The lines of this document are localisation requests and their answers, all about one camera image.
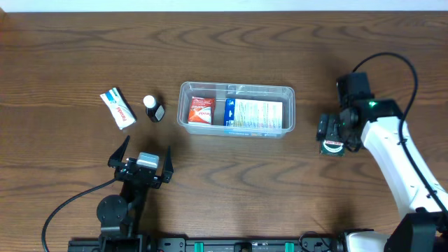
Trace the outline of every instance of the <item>plastic bin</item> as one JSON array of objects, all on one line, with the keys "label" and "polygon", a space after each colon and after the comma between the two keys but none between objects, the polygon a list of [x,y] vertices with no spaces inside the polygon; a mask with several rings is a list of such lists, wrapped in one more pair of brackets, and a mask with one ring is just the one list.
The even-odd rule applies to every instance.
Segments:
[{"label": "plastic bin", "polygon": [[[212,125],[188,124],[188,114],[190,112],[192,97],[216,99]],[[253,129],[224,126],[225,101],[227,98],[283,103],[282,129]],[[287,132],[294,130],[295,93],[292,88],[284,86],[200,83],[188,81],[181,86],[177,108],[177,122],[191,134],[281,138]]]}]

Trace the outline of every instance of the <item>wooden table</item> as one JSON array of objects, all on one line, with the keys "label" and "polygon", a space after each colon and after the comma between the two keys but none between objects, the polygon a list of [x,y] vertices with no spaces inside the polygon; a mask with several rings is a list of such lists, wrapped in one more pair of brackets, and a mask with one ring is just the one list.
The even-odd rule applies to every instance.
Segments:
[{"label": "wooden table", "polygon": [[[323,157],[321,113],[338,110],[335,79],[381,51],[409,57],[421,87],[408,123],[428,166],[448,187],[446,13],[29,13],[0,31],[0,250],[41,251],[41,228],[64,200],[113,177],[109,155],[130,134],[126,157],[172,147],[170,184],[151,191],[146,230],[189,237],[296,237],[374,228],[391,233],[392,194],[366,151]],[[372,91],[401,108],[410,71],[367,63]],[[296,126],[284,139],[189,135],[176,121],[185,81],[287,85]],[[138,121],[117,128],[99,95],[119,87]],[[151,123],[145,95],[162,95]],[[98,202],[122,183],[61,210],[51,251],[96,237]]]}]

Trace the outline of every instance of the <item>wire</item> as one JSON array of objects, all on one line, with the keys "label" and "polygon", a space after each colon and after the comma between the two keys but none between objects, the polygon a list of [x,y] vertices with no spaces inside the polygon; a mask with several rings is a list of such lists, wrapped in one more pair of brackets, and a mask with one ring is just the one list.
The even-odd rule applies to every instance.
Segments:
[{"label": "wire", "polygon": [[53,219],[53,217],[55,217],[55,215],[57,214],[58,211],[60,211],[60,210],[61,210],[63,207],[65,207],[68,203],[70,203],[70,202],[72,202],[72,201],[78,199],[79,197],[82,197],[82,196],[84,196],[84,195],[86,195],[86,194],[88,194],[88,193],[91,193],[91,192],[96,191],[96,190],[98,190],[98,189],[101,189],[101,188],[103,188],[103,187],[105,187],[105,186],[108,186],[108,185],[112,184],[112,183],[115,182],[115,181],[117,181],[116,178],[111,179],[110,181],[105,182],[104,184],[95,186],[94,188],[91,188],[91,189],[89,189],[89,190],[86,190],[86,191],[84,191],[84,192],[81,192],[81,193],[79,193],[79,194],[77,194],[77,195],[71,197],[71,198],[68,199],[66,202],[62,203],[60,206],[58,206],[58,207],[57,207],[57,208],[50,214],[50,216],[47,218],[47,221],[45,222],[45,224],[44,224],[43,227],[42,227],[41,241],[42,241],[43,250],[44,250],[45,252],[50,252],[50,251],[48,250],[47,241],[46,241],[45,236],[46,236],[46,232],[47,232],[48,224],[50,224],[51,219]]},{"label": "wire", "polygon": [[405,123],[405,119],[407,117],[407,114],[409,113],[409,110],[411,109],[412,103],[414,103],[414,99],[415,96],[417,95],[417,90],[419,89],[419,79],[417,78],[417,71],[415,70],[414,65],[412,65],[412,63],[405,58],[402,55],[399,55],[398,53],[394,53],[394,52],[379,52],[376,53],[374,55],[371,55],[367,58],[365,58],[362,62],[360,62],[358,65],[355,66],[355,68],[353,69],[353,72],[355,72],[356,70],[358,70],[358,68],[363,65],[364,63],[366,63],[367,61],[378,57],[378,56],[392,56],[392,57],[396,57],[400,60],[402,60],[404,63],[406,63],[408,65],[408,67],[411,69],[412,72],[412,77],[414,78],[414,90],[412,91],[412,95],[411,95],[411,99],[409,100],[409,103],[406,106],[405,112],[403,113],[403,116],[400,119],[400,123],[398,124],[398,137],[400,138],[400,145],[402,146],[407,159],[409,160],[409,162],[411,163],[412,167],[414,168],[415,172],[417,173],[417,175],[419,176],[421,182],[423,182],[423,184],[425,185],[425,188],[428,190],[429,195],[434,199],[434,201],[437,203],[437,205],[440,207],[440,209],[442,210],[443,214],[444,214],[444,221],[445,224],[448,225],[448,210],[445,207],[445,205],[440,201],[439,197],[435,194],[435,191],[431,188],[431,185],[429,184],[429,182],[426,180],[425,176],[421,173],[419,167],[417,166],[417,164],[415,163],[414,159],[411,156],[411,153],[409,152],[409,150],[407,149],[406,146],[406,139],[403,136],[403,125]]},{"label": "wire", "polygon": [[303,245],[302,245],[302,238],[303,238],[303,236],[306,235],[306,234],[315,234],[315,235],[317,235],[317,237],[320,238],[320,239],[322,240],[323,245],[327,246],[327,248],[328,248],[327,251],[329,251],[329,250],[331,249],[330,246],[327,244],[327,242],[322,238],[322,236],[321,236],[318,232],[315,232],[315,231],[306,231],[306,232],[304,232],[302,235],[300,235],[300,238],[299,238],[299,245],[300,245],[300,247],[302,247],[302,250],[303,250],[303,251],[305,251],[305,252],[310,252],[308,249],[304,248]]}]

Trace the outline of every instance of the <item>small black bottle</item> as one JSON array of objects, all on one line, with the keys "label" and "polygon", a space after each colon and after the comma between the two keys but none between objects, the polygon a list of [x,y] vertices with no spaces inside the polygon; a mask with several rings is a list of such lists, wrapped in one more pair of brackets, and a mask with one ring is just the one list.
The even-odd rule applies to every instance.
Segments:
[{"label": "small black bottle", "polygon": [[143,98],[143,104],[146,106],[146,115],[148,115],[149,119],[154,123],[158,123],[162,120],[165,115],[165,110],[162,105],[155,100],[154,96],[146,95],[145,98]]}]

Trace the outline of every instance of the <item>white background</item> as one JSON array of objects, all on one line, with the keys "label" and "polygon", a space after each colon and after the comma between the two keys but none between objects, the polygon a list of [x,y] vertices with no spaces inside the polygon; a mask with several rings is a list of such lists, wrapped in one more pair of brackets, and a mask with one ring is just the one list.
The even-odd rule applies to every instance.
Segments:
[{"label": "white background", "polygon": [[6,12],[448,11],[448,0],[0,0]]}]

